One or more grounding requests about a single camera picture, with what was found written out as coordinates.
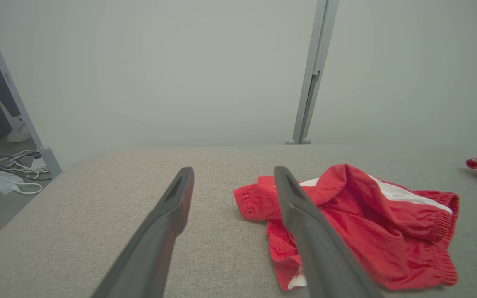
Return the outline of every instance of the gray table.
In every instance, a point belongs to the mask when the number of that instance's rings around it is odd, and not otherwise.
[[[233,189],[284,165],[305,181],[349,163],[409,189],[460,194],[449,252],[454,287],[386,297],[477,296],[477,172],[452,147],[336,145],[135,149],[78,162],[0,232],[0,297],[88,297],[182,166],[195,169],[189,222],[174,249],[166,297],[307,297],[283,292],[265,222],[242,219]]]

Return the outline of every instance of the white power adapter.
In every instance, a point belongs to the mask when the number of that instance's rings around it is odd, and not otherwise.
[[[10,183],[5,179],[5,177],[4,177],[5,174],[6,174],[6,172],[2,172],[2,171],[0,172],[0,192],[4,195],[13,191],[14,190],[13,187],[16,187],[15,184]],[[14,181],[16,183],[23,183],[23,179],[21,179],[20,177],[14,175],[14,174],[8,173],[6,177],[7,177],[7,179],[9,179],[11,181]]]

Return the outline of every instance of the cable bundle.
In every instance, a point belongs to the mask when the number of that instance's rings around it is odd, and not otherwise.
[[[13,191],[19,192],[24,195],[35,195],[38,192],[42,191],[43,187],[42,185],[38,183],[19,183],[12,181],[11,179],[8,179],[7,175],[9,173],[12,173],[22,179],[27,179],[30,181],[47,181],[51,180],[51,178],[39,178],[40,175],[43,174],[48,174],[49,171],[46,170],[45,166],[42,168],[29,168],[28,166],[24,166],[23,164],[20,163],[21,160],[28,156],[33,156],[34,158],[40,158],[41,155],[39,152],[31,152],[30,150],[24,150],[21,151],[20,153],[17,153],[15,155],[10,155],[10,156],[0,156],[0,162],[6,159],[10,159],[10,163],[3,166],[0,164],[0,171],[6,172],[5,175],[3,176],[8,182],[15,184],[15,187],[12,187]],[[40,189],[34,192],[24,192],[19,189],[19,185],[34,185],[39,187]]]

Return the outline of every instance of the white cable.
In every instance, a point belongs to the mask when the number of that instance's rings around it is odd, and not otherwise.
[[[3,177],[6,179],[6,181],[8,181],[12,184],[15,184],[15,186],[12,187],[13,191],[19,192],[20,194],[24,194],[24,195],[35,195],[35,194],[39,193],[40,191],[42,191],[42,189],[43,189],[43,186],[38,184],[38,183],[21,183],[21,182],[12,181],[12,180],[10,180],[6,177],[8,174],[9,173],[5,173],[5,175]],[[21,191],[19,189],[18,185],[34,185],[34,186],[38,186],[40,189],[35,191],[35,192],[25,192],[25,191]]]
[[[10,160],[11,163],[8,164],[8,165],[6,165],[6,166],[11,166],[12,164],[14,164],[12,161],[13,161],[15,158],[20,158],[21,156],[27,155],[27,154],[29,154],[29,153],[31,153],[30,150],[23,150],[23,151],[21,151],[20,153],[16,153],[16,154],[14,154],[14,155],[11,155],[11,156],[10,156],[10,157],[12,158],[12,159]]]
[[[8,171],[16,171],[16,172],[26,173],[27,177],[29,177],[30,174],[36,174],[36,177],[34,177],[32,179],[38,178],[38,176],[40,176],[40,173],[45,173],[46,172],[46,170],[45,170],[46,166],[43,166],[41,168],[32,169],[32,168],[29,168],[28,166],[24,166],[23,164],[20,164],[17,161],[15,161],[16,159],[19,159],[22,156],[25,156],[29,153],[31,153],[30,150],[23,150],[23,151],[21,151],[17,154],[11,155],[12,158],[10,159],[10,164],[8,164],[5,167],[8,167],[8,166],[11,166],[11,165],[15,164],[17,166],[20,166],[21,168],[9,168]],[[21,183],[21,182],[12,181],[12,180],[7,178],[8,174],[10,174],[10,173],[6,172],[3,175],[3,177],[5,178],[6,181],[14,184],[14,186],[11,188],[13,191],[19,192],[20,194],[23,194],[23,195],[35,195],[35,194],[38,194],[40,191],[43,190],[43,186],[38,184],[38,183]],[[40,189],[37,190],[37,191],[34,191],[34,192],[25,192],[25,191],[21,191],[21,189],[19,189],[19,185],[34,185],[34,186],[38,186]]]

